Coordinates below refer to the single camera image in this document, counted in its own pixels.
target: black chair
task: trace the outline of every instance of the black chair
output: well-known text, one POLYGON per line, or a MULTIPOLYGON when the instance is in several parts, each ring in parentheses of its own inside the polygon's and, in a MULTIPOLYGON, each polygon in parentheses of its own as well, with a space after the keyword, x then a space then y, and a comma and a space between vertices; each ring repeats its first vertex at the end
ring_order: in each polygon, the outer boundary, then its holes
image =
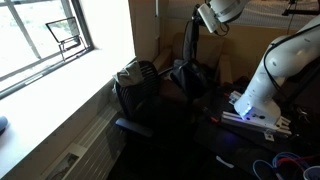
POLYGON ((185 106, 159 96, 161 77, 172 68, 158 74, 152 62, 139 61, 139 65, 144 78, 142 83, 121 87, 115 82, 116 93, 126 116, 119 118, 116 124, 126 130, 129 137, 165 146, 183 135, 188 114, 185 106))

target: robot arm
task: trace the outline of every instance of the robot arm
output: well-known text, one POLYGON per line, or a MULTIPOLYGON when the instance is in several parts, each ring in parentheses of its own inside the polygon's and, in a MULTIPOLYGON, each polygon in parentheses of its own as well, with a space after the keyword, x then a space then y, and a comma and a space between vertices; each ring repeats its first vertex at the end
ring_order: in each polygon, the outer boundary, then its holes
MULTIPOLYGON (((198 9, 212 33, 217 22, 230 22, 240 16, 247 0, 211 0, 210 8, 203 4, 198 9)), ((273 96, 285 80, 299 73, 320 56, 320 16, 315 17, 292 36, 275 39, 266 50, 245 93, 234 103, 241 122, 256 128, 282 131, 290 135, 288 120, 281 116, 273 96)))

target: window frame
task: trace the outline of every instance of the window frame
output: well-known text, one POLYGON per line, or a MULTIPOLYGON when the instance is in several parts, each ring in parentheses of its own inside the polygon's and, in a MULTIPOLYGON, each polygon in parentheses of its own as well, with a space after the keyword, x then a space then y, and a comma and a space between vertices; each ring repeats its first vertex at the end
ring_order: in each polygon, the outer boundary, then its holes
MULTIPOLYGON (((13 72, 10 72, 2 77, 0 77, 0 81, 2 80, 5 80, 9 77, 12 77, 16 74, 19 74, 27 69, 30 69, 32 67, 35 67, 36 65, 39 65, 51 58, 54 58, 56 56, 59 56, 61 55, 60 51, 54 53, 54 54, 51 54, 45 58, 41 58, 39 53, 37 52, 37 48, 36 46, 34 45, 30 35, 28 34, 28 31, 26 30, 26 28, 24 27, 24 24, 19 16, 19 14, 17 13, 14 5, 23 5, 23 4, 28 4, 28 3, 39 3, 39 2, 46 2, 46 1, 51 1, 51 0, 24 0, 24 1, 21 1, 21 0, 5 0, 5 2, 0 2, 0 7, 8 7, 8 9, 10 10, 13 18, 15 19, 17 25, 19 26, 20 30, 22 31, 22 33, 24 34, 27 42, 32 46, 32 50, 34 52, 34 54, 36 55, 37 58, 39 58, 39 60, 31 63, 31 64, 28 64, 26 66, 23 66, 13 72)), ((10 94, 20 90, 21 88, 23 87, 26 87, 27 85, 37 81, 38 79, 41 79, 42 77, 54 72, 55 70, 73 62, 74 60, 78 59, 79 57, 87 54, 88 52, 92 51, 94 49, 94 46, 93 46, 93 42, 92 42, 92 38, 90 36, 90 33, 89 33, 89 29, 87 27, 87 23, 85 21, 85 17, 84 17, 84 14, 83 14, 83 9, 81 7, 81 4, 78 0, 70 0, 71 3, 72 3, 72 6, 74 8, 74 13, 78 21, 78 25, 82 31, 82 34, 83 34, 83 39, 87 45, 86 49, 79 55, 76 55, 70 59, 68 59, 68 61, 64 61, 63 58, 61 58, 61 61, 58 61, 57 63, 53 64, 52 66, 50 67, 47 67, 37 73, 34 73, 33 75, 19 81, 19 82, 16 82, 15 84, 3 89, 0 91, 0 100, 9 96, 10 94)), ((68 18, 68 16, 72 16, 72 10, 71 10, 71 5, 69 3, 69 0, 61 0, 61 3, 62 3, 62 7, 64 9, 64 12, 66 14, 66 17, 68 18)))

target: window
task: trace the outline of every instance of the window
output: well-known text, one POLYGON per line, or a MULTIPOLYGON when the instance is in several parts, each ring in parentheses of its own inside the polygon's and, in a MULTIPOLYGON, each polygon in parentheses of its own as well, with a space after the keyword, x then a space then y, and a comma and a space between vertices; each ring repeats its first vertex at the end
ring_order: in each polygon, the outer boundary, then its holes
POLYGON ((63 60, 46 26, 70 17, 84 39, 76 48, 87 47, 84 54, 92 43, 77 0, 0 0, 0 99, 75 59, 63 60))

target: window sill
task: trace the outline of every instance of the window sill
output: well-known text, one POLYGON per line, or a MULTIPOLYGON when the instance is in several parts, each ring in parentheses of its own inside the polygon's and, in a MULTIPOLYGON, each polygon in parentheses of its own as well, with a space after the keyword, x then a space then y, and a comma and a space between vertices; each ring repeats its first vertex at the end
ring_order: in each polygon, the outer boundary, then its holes
POLYGON ((9 121, 0 136, 0 178, 111 80, 124 65, 115 59, 94 50, 0 101, 9 121))

